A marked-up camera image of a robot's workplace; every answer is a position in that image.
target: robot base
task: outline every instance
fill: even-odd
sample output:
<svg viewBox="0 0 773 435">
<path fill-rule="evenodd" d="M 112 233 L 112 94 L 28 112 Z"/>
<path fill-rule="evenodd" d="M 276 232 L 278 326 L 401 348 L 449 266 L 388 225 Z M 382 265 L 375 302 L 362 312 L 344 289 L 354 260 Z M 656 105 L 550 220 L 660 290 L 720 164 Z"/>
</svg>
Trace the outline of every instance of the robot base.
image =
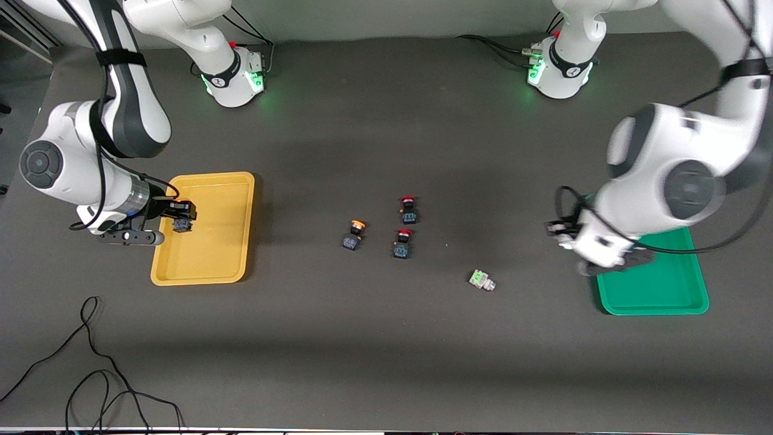
<svg viewBox="0 0 773 435">
<path fill-rule="evenodd" d="M 240 69 L 225 87 L 217 87 L 202 75 L 206 91 L 223 107 L 237 108 L 264 90 L 263 57 L 246 48 L 233 49 L 240 58 Z"/>
<path fill-rule="evenodd" d="M 532 50 L 542 50 L 542 53 L 548 53 L 550 45 L 555 41 L 554 37 L 548 37 L 538 43 L 531 45 Z M 579 71 L 576 77 L 566 78 L 550 61 L 550 57 L 544 56 L 540 61 L 529 70 L 529 76 L 526 82 L 550 98 L 563 100 L 569 98 L 580 90 L 580 87 L 587 83 L 587 76 L 591 72 L 593 64 L 591 63 L 585 71 Z"/>
</svg>

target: plastic tray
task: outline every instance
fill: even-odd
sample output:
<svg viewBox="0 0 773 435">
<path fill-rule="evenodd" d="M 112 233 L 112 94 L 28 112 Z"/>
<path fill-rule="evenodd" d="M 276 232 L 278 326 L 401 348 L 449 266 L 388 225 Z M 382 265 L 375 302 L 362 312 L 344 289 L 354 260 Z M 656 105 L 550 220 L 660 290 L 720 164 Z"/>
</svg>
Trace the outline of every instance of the plastic tray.
<svg viewBox="0 0 773 435">
<path fill-rule="evenodd" d="M 151 281 L 156 286 L 235 283 L 244 276 L 255 177 L 248 172 L 181 175 L 172 182 L 196 205 L 189 232 L 172 230 L 162 217 L 164 242 L 155 248 Z"/>
<path fill-rule="evenodd" d="M 690 230 L 646 235 L 642 243 L 693 249 Z M 648 265 L 596 276 L 601 305 L 616 316 L 703 314 L 709 296 L 695 255 L 658 254 Z"/>
</svg>

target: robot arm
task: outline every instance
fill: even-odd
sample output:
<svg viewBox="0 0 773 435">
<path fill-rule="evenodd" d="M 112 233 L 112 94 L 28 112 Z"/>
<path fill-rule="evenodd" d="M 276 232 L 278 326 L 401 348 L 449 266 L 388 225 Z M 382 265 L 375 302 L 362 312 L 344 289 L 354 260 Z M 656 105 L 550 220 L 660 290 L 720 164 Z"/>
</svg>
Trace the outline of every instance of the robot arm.
<svg viewBox="0 0 773 435">
<path fill-rule="evenodd" d="M 55 7 L 57 2 L 27 2 L 74 24 L 69 13 Z M 131 219 L 138 215 L 195 219 L 189 201 L 162 199 L 159 187 L 100 155 L 104 151 L 111 157 L 156 156 L 169 142 L 171 128 L 119 4 L 110 0 L 69 0 L 67 4 L 99 50 L 97 58 L 106 66 L 116 96 L 102 110 L 98 101 L 56 106 L 43 134 L 22 151 L 22 175 L 35 189 L 77 205 L 81 221 L 94 235 L 131 230 Z M 150 232 L 143 235 L 143 244 L 162 241 L 160 233 Z"/>
<path fill-rule="evenodd" d="M 548 36 L 532 44 L 536 60 L 527 83 L 550 98 L 569 98 L 587 81 L 591 59 L 607 34 L 605 12 L 643 9 L 658 0 L 553 0 L 564 16 L 561 37 Z"/>
<path fill-rule="evenodd" d="M 207 91 L 222 106 L 249 102 L 264 89 L 263 58 L 232 48 L 215 26 L 201 26 L 223 15 L 230 0 L 123 0 L 131 24 L 146 35 L 185 50 L 202 71 Z"/>
<path fill-rule="evenodd" d="M 590 274 L 626 267 L 637 254 L 632 241 L 702 221 L 725 193 L 756 183 L 769 167 L 773 102 L 764 57 L 771 50 L 773 2 L 755 1 L 752 28 L 761 46 L 749 50 L 746 33 L 720 2 L 662 0 L 668 15 L 720 61 L 717 115 L 650 104 L 618 124 L 608 148 L 611 180 L 595 195 L 593 209 L 549 228 L 563 247 L 601 267 Z M 744 4 L 734 7 L 748 19 Z"/>
</svg>

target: dark gray table surface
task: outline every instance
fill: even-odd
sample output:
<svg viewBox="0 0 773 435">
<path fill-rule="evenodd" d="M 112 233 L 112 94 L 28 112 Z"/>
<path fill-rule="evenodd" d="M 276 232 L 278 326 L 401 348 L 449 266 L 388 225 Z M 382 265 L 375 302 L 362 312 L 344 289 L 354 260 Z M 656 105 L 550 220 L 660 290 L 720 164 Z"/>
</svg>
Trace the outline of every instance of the dark gray table surface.
<svg viewBox="0 0 773 435">
<path fill-rule="evenodd" d="M 250 275 L 154 286 L 152 249 L 68 231 L 74 207 L 17 176 L 0 214 L 1 390 L 98 295 L 97 345 L 189 426 L 773 432 L 771 214 L 701 257 L 711 306 L 695 317 L 603 314 L 574 254 L 543 232 L 557 185 L 592 192 L 608 179 L 608 137 L 626 114 L 714 83 L 692 37 L 609 36 L 568 101 L 461 39 L 282 44 L 266 94 L 235 109 L 205 93 L 182 51 L 145 55 L 173 138 L 131 165 L 260 176 Z M 56 53 L 32 134 L 55 104 L 99 87 L 89 51 Z M 757 192 L 729 198 L 696 243 L 730 234 Z M 400 261 L 390 245 L 405 194 L 423 221 L 414 258 Z M 353 218 L 369 222 L 358 252 L 338 246 Z M 475 268 L 494 293 L 466 283 Z M 85 340 L 35 370 L 0 406 L 0 426 L 63 425 L 75 384 L 107 367 Z M 76 397 L 77 423 L 90 425 L 101 394 L 94 381 Z M 145 412 L 175 425 L 168 407 Z M 128 401 L 113 424 L 140 426 Z"/>
</svg>

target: white robot link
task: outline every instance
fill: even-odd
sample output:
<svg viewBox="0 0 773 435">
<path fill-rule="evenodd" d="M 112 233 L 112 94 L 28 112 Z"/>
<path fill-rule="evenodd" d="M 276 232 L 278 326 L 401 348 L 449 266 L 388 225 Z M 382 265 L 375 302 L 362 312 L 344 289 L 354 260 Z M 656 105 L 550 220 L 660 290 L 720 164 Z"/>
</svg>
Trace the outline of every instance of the white robot link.
<svg viewBox="0 0 773 435">
<path fill-rule="evenodd" d="M 144 223 L 158 216 L 190 229 L 196 208 L 167 197 L 161 187 L 114 158 L 158 155 L 172 134 L 158 103 L 124 12 L 115 0 L 27 0 L 41 13 L 77 26 L 97 51 L 115 89 L 115 98 L 57 105 L 43 134 L 22 151 L 19 168 L 35 189 L 77 205 L 83 222 L 71 229 L 88 231 L 101 241 L 157 245 L 158 231 Z"/>
<path fill-rule="evenodd" d="M 551 53 L 576 63 L 590 59 L 601 41 L 604 26 L 598 13 L 621 10 L 620 4 L 636 9 L 653 2 L 554 3 L 561 6 L 564 29 L 557 40 L 549 38 L 543 43 L 556 47 Z M 578 6 L 587 4 L 603 7 L 593 10 Z M 719 208 L 725 194 L 762 180 L 773 155 L 769 93 L 773 0 L 660 0 L 660 4 L 718 59 L 720 83 L 712 90 L 717 92 L 716 115 L 649 104 L 623 119 L 612 132 L 607 154 L 611 180 L 592 200 L 571 188 L 559 189 L 558 193 L 569 190 L 575 196 L 574 212 L 562 216 L 558 211 L 559 220 L 548 222 L 547 231 L 561 246 L 587 260 L 581 262 L 581 273 L 586 275 L 648 262 L 654 252 L 700 253 L 727 245 L 751 227 L 770 196 L 773 177 L 768 174 L 768 185 L 752 218 L 739 232 L 716 245 L 677 252 L 638 242 L 643 235 L 704 220 Z M 548 72 L 554 67 L 565 69 L 551 57 L 544 60 L 538 89 L 554 98 L 570 97 L 580 86 L 577 77 Z"/>
<path fill-rule="evenodd" d="M 235 108 L 264 90 L 263 57 L 232 47 L 215 26 L 231 0 L 123 0 L 129 22 L 146 35 L 179 46 L 201 70 L 206 90 L 222 106 Z"/>
</svg>

